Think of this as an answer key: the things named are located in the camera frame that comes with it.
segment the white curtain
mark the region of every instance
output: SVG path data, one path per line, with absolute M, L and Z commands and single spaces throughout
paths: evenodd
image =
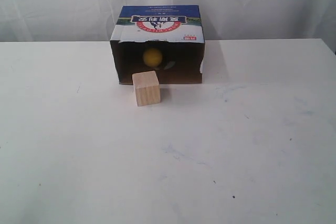
M 109 40 L 123 5 L 198 4 L 206 39 L 322 38 L 336 0 L 0 0 L 0 41 Z

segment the cow logo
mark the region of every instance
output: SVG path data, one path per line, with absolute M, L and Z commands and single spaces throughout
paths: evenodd
M 132 23 L 150 33 L 166 33 L 186 24 L 185 16 L 132 16 Z

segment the red logo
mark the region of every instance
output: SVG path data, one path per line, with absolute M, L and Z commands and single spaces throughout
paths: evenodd
M 136 24 L 140 29 L 149 31 L 150 33 L 166 33 L 181 26 L 181 22 L 162 22 L 154 25 L 151 22 L 138 21 Z
M 185 36 L 183 37 L 183 39 L 184 39 L 184 40 L 196 40 L 197 37 L 194 36 L 194 35 L 185 35 Z

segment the cardboard box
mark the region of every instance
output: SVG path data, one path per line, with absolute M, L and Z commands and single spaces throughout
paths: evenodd
M 110 44 L 120 84 L 132 84 L 132 74 L 151 70 L 161 84 L 202 82 L 205 44 L 197 5 L 124 6 Z M 142 59 L 149 48 L 163 55 L 156 68 Z

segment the wooden block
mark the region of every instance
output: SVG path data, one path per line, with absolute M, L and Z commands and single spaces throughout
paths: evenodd
M 138 106 L 160 103 L 160 87 L 155 71 L 134 73 L 133 86 Z

